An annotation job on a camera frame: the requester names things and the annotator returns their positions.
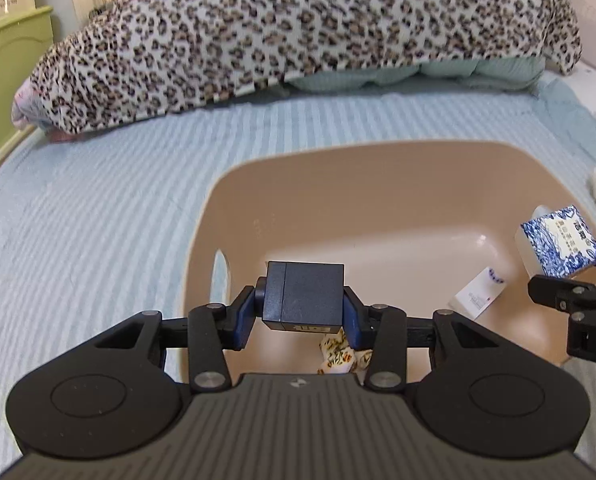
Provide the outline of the blue white tissue pack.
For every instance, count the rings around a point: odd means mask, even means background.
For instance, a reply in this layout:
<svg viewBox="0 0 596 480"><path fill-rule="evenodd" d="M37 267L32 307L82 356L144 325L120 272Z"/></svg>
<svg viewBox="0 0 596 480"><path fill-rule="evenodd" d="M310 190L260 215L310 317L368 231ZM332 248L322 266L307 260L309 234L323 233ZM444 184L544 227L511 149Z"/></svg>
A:
<svg viewBox="0 0 596 480"><path fill-rule="evenodd" d="M571 278L596 265L596 241L575 205L557 210L539 206L518 227L514 240L530 278Z"/></svg>

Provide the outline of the floral yellow scrunchie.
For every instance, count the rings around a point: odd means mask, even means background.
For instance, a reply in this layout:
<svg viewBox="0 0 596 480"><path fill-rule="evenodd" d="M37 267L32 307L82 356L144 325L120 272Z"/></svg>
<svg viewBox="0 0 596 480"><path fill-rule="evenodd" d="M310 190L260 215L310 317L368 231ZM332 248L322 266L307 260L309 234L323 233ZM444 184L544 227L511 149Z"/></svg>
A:
<svg viewBox="0 0 596 480"><path fill-rule="evenodd" d="M326 334L319 343L323 362L317 369L321 375L362 372L371 363L371 350L354 350L341 328L338 333Z"/></svg>

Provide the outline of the black cube box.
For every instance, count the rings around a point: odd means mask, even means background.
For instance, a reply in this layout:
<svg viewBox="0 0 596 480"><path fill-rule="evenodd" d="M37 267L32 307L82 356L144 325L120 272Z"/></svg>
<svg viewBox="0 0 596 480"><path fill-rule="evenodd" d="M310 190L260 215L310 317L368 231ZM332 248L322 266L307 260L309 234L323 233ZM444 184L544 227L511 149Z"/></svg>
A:
<svg viewBox="0 0 596 480"><path fill-rule="evenodd" d="M337 333L344 278L340 263L270 261L255 286L263 323L271 330Z"/></svg>

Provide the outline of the white small carton box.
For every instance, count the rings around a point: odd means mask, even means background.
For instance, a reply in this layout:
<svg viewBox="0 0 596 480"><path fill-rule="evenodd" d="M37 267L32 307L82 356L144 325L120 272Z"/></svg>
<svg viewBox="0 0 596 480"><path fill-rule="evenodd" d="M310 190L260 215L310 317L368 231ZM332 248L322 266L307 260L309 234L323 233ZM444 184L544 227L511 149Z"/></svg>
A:
<svg viewBox="0 0 596 480"><path fill-rule="evenodd" d="M506 281L487 266L451 298L449 307L476 320L499 298L506 286Z"/></svg>

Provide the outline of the beige plastic storage basket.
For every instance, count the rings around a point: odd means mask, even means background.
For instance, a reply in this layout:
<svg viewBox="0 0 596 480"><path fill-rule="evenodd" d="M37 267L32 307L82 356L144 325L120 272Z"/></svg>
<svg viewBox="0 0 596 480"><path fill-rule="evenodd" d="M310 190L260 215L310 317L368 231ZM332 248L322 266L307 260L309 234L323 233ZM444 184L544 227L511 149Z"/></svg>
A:
<svg viewBox="0 0 596 480"><path fill-rule="evenodd" d="M270 261L340 263L365 304L428 318L479 272L506 282L489 330L560 365L566 315L537 306L515 244L540 206L575 196L514 146L403 141L248 162L214 185L188 257L183 306L232 301Z"/></svg>

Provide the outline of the teal quilted comforter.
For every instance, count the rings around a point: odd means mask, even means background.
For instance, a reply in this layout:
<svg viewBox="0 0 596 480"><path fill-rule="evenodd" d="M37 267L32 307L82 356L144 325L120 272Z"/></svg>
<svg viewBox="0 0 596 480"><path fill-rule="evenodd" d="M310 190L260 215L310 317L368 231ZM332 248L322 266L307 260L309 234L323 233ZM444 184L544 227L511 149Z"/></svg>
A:
<svg viewBox="0 0 596 480"><path fill-rule="evenodd" d="M412 66L319 72L288 81L305 92L351 91L366 86L388 87L416 76L452 80L469 88L525 90L543 75L545 59L491 58L491 60L435 61Z"/></svg>

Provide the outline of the pink floral pillow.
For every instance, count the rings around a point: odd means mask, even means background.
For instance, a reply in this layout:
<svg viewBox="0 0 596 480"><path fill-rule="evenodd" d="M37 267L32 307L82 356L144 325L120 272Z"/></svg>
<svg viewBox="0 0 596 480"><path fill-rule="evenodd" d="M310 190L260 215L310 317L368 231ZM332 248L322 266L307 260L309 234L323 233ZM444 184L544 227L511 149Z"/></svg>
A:
<svg viewBox="0 0 596 480"><path fill-rule="evenodd" d="M51 126L42 102L28 78L13 96L10 116L12 124L19 130L33 126L47 131Z"/></svg>

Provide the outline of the leopard print blanket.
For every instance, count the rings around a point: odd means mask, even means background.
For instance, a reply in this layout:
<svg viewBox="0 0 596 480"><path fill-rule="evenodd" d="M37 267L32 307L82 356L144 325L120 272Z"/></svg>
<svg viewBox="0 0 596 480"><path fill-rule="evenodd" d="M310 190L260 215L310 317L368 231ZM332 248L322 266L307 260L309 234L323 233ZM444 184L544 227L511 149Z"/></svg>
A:
<svg viewBox="0 0 596 480"><path fill-rule="evenodd" d="M28 78L40 124L78 136L318 73L582 53L568 0L114 0Z"/></svg>

